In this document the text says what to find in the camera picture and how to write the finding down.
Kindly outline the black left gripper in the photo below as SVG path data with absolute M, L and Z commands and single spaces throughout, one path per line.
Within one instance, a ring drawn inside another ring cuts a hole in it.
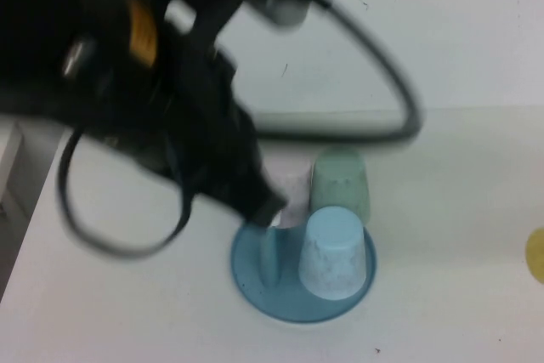
M 143 168 L 269 227 L 290 201 L 278 179 L 263 175 L 252 118 L 235 101 L 235 68 L 214 47 L 165 35 L 153 66 L 128 51 L 102 47 L 110 74 L 103 97 L 113 119 L 101 140 Z

